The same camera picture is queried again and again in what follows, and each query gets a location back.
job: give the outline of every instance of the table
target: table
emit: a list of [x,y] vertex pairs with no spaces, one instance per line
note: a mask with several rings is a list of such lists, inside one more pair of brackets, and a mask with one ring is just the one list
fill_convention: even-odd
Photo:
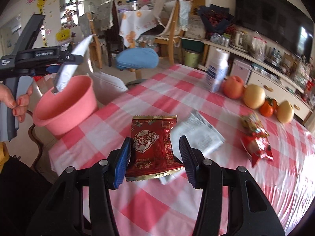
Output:
[[[56,143],[49,151],[52,167],[60,175],[68,166],[82,169],[104,159],[130,136],[133,115],[177,114],[181,121],[196,109],[226,138],[208,158],[222,167],[247,167],[288,234],[315,197],[315,138],[295,120],[283,125],[275,116],[259,116],[270,134],[275,161],[261,160],[251,168],[240,142],[244,129],[239,115],[252,110],[241,101],[209,93],[204,89],[205,76],[174,65],[129,90]],[[117,191],[110,191],[120,235],[191,235],[201,193],[192,188],[185,173],[168,185],[158,179],[124,182]],[[224,189],[221,234],[227,225],[227,197]],[[89,218],[87,192],[83,212]]]
[[119,35],[126,47],[135,45],[135,41],[144,32],[157,26],[153,11],[126,11],[118,13],[120,23]]

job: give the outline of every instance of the pink bowl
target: pink bowl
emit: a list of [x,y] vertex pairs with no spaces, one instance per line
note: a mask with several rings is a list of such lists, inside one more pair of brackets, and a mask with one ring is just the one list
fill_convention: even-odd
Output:
[[97,109],[92,79],[79,75],[72,77],[62,92],[46,92],[35,107],[33,121],[61,139]]

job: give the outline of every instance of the black tv screen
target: black tv screen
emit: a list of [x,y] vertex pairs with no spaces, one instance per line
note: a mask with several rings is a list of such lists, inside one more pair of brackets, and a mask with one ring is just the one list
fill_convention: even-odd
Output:
[[235,23],[309,60],[313,21],[287,0],[236,0]]

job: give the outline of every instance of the trash bin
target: trash bin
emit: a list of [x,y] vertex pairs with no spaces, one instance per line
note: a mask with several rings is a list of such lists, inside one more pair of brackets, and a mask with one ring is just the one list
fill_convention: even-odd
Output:
[[198,52],[185,50],[185,66],[197,68],[199,62],[199,55],[200,53]]

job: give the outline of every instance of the blue stool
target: blue stool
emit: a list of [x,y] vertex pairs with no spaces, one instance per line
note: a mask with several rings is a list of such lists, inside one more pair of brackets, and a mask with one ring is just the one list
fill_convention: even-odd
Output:
[[116,57],[116,67],[118,69],[133,69],[136,73],[136,81],[126,85],[138,84],[145,79],[141,78],[142,68],[155,68],[158,65],[158,54],[150,48],[131,48],[119,53]]

